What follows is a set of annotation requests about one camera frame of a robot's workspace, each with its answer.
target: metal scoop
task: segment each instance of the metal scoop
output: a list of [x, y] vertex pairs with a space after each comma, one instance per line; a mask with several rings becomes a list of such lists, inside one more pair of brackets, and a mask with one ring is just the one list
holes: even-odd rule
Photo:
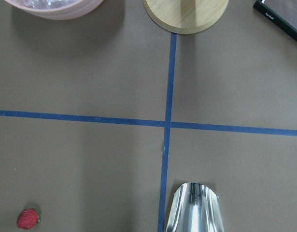
[[166, 232], [224, 232], [219, 197], [200, 183], [185, 183], [174, 194]]

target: red strawberry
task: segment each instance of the red strawberry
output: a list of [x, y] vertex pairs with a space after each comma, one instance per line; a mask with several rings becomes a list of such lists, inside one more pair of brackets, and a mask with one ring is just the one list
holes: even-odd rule
[[25, 209], [17, 217], [17, 227], [29, 230], [40, 222], [40, 215], [35, 209]]

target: bowl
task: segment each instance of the bowl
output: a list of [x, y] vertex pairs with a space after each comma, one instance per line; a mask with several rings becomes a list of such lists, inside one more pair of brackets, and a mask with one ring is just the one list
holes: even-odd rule
[[5, 0], [5, 1], [30, 14], [33, 14], [42, 18], [48, 18], [48, 19], [54, 19], [54, 20], [67, 20], [67, 19], [79, 18], [91, 12], [103, 2], [103, 0], [77, 0], [74, 3], [70, 3], [69, 5], [58, 7], [58, 8], [34, 9], [34, 8], [29, 8], [25, 6], [22, 0]]

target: blue tape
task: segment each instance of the blue tape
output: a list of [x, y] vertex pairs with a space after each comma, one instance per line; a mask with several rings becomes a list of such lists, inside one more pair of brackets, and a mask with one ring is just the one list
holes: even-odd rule
[[116, 117], [62, 115], [62, 114], [48, 114], [48, 113], [8, 111], [8, 110], [0, 110], [0, 116], [41, 118], [41, 119], [65, 120], [65, 121], [80, 121], [80, 122], [98, 122], [98, 123], [137, 125], [137, 126], [149, 126], [149, 127], [164, 127], [164, 121], [116, 118]]
[[181, 129], [206, 130], [206, 131], [213, 130], [213, 131], [227, 131], [227, 132], [239, 132], [239, 133], [297, 136], [297, 130], [260, 128], [260, 127], [226, 126], [226, 125], [200, 124], [200, 123], [188, 123], [188, 122], [172, 122], [171, 127], [181, 128]]
[[171, 33], [167, 103], [166, 103], [166, 115], [165, 115], [164, 138], [163, 138], [164, 150], [162, 154], [161, 180], [160, 180], [158, 232], [163, 232], [164, 230], [167, 178], [168, 178], [168, 160], [169, 160], [169, 150], [170, 150], [170, 130], [171, 130], [171, 117], [172, 117], [173, 87], [174, 87], [174, 73], [175, 73], [176, 38], [177, 38], [177, 34]]

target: round wooden board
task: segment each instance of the round wooden board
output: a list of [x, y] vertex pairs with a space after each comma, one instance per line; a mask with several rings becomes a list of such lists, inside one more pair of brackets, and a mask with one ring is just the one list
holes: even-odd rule
[[222, 16], [228, 0], [143, 0], [151, 19], [178, 34], [203, 31]]

